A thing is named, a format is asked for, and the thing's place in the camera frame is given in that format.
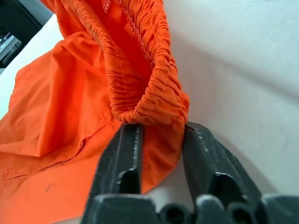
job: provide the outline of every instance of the small dark mark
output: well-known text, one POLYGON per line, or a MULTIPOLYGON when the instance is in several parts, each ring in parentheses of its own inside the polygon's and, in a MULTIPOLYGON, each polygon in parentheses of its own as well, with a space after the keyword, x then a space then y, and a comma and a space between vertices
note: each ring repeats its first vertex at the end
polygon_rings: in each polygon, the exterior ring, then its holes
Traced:
POLYGON ((45 190, 45 193, 47 193, 47 191, 50 190, 50 188, 51 188, 51 187, 54 187, 54 186, 56 186, 56 183, 54 183, 54 184, 49 184, 48 187, 47 187, 47 189, 45 190))

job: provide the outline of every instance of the orange pants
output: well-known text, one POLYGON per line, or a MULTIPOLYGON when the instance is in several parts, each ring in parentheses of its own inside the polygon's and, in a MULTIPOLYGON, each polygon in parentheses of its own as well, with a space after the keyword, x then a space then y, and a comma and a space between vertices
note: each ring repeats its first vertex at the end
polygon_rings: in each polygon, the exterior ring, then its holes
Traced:
POLYGON ((43 2, 64 40, 18 72, 0 121, 1 224, 81 216, 122 123, 145 125, 150 190, 176 166, 187 121, 162 0, 43 2))

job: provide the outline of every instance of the stitching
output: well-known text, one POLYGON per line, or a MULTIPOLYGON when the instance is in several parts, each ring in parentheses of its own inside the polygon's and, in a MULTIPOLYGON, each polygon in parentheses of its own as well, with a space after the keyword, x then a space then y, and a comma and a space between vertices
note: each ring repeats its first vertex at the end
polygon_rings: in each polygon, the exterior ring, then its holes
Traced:
POLYGON ((119 65, 119 69, 121 70, 121 79, 122 79, 122 82, 123 82, 123 88, 124 88, 124 91, 125 91, 125 93, 126 93, 126 97, 125 97, 125 99, 126 99, 126 107, 130 110, 131 109, 131 107, 130 106, 128 106, 128 94, 127 94, 127 85, 126 85, 126 83, 125 83, 125 79, 124 79, 124 72, 123 72, 123 70, 122 70, 122 68, 121 68, 121 60, 120 60, 120 57, 119 57, 119 55, 118 55, 118 52, 116 51, 116 58, 117 58, 117 61, 118 61, 118 65, 119 65))
MULTIPOLYGON (((90 139, 97 133, 99 133, 100 131, 103 131, 105 130, 104 127, 107 126, 107 125, 111 125, 112 123, 114 122, 114 119, 111 119, 110 121, 106 122, 102 127, 100 127, 97 131, 95 131, 94 134, 92 134, 92 136, 90 137, 90 139)), ((29 176, 29 175, 32 175, 32 174, 36 174, 36 173, 39 173, 45 169, 48 169, 48 168, 51 168, 51 167, 54 167, 54 166, 57 166, 57 165, 60 165, 60 164, 63 164, 63 163, 66 163, 66 162, 69 162, 73 159, 75 159, 77 157, 77 155, 80 154, 80 152, 83 150, 84 147, 86 147, 87 143, 90 141, 90 139, 88 141, 86 141, 86 139, 88 139, 89 136, 87 136, 86 138, 82 139, 81 142, 80 142, 80 147, 78 149, 78 151, 75 153, 75 155, 69 159, 66 159, 66 160, 62 160, 62 161, 56 161, 48 166, 45 166, 45 167, 42 167, 40 168, 39 170, 33 172, 33 173, 30 173, 30 174, 23 174, 23 175, 18 175, 18 176, 14 176, 14 177, 11 177, 11 178, 6 178, 6 176, 9 174, 9 173, 12 173, 12 172, 18 172, 19 169, 15 169, 15 170, 9 170, 9 171, 6 171, 4 172, 4 179, 0 180, 0 182, 4 182, 4 181, 10 181, 10 180, 13 180, 15 178, 18 178, 18 177, 24 177, 24 176, 29 176)))
POLYGON ((129 12, 128 12, 128 9, 126 8, 126 5, 123 3, 122 0, 115 0, 121 7, 121 10, 123 11, 123 13, 125 14, 129 24, 130 24, 130 27, 134 33, 134 35, 136 36, 137 40, 138 40, 138 45, 139 45, 139 48, 141 49, 141 52, 143 53, 143 56, 145 57, 145 59, 147 59, 150 63, 151 66, 154 65, 154 61, 153 59, 151 58, 150 54, 149 54, 149 51, 146 49, 143 41, 142 41, 142 38, 141 38, 141 35, 140 35, 140 31, 139 29, 136 27, 135 23, 133 22, 132 20, 132 17, 130 16, 129 12))
POLYGON ((110 0, 105 0, 105 2, 103 4, 103 10, 104 10, 105 13, 108 12, 108 9, 109 9, 110 5, 111 5, 111 1, 110 0))

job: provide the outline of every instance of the black clamp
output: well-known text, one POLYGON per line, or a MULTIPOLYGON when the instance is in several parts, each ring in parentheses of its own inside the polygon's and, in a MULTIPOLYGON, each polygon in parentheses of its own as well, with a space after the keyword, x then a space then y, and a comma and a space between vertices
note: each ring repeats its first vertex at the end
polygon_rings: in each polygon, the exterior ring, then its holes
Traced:
POLYGON ((159 213, 141 195, 142 126, 123 125, 98 163, 82 224, 299 224, 299 196, 261 195, 243 166, 211 132, 185 127, 183 162, 194 211, 159 213))

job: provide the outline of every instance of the dark object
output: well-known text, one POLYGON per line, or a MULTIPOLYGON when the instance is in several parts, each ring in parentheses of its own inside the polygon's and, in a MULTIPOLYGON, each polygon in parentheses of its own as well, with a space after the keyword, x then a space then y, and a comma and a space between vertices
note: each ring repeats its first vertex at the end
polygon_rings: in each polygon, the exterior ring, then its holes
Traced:
POLYGON ((26 45, 41 28, 18 0, 0 0, 0 33, 9 32, 26 45))
POLYGON ((159 214, 140 195, 142 127, 123 125, 103 153, 82 224, 299 224, 299 197, 262 196, 240 162, 198 124, 186 126, 183 161, 194 211, 159 214))
POLYGON ((1 46, 2 44, 4 44, 4 42, 5 42, 9 37, 11 37, 11 34, 10 34, 10 33, 6 33, 6 32, 1 32, 1 29, 0 29, 0 33, 1 33, 1 35, 3 35, 3 36, 1 37, 1 40, 0 40, 0 46, 1 46))
POLYGON ((0 68, 6 68, 12 60, 23 50, 24 44, 21 44, 13 53, 6 55, 0 62, 0 68))
POLYGON ((4 27, 0 27, 0 45, 5 41, 5 37, 9 34, 9 32, 4 29, 4 27))

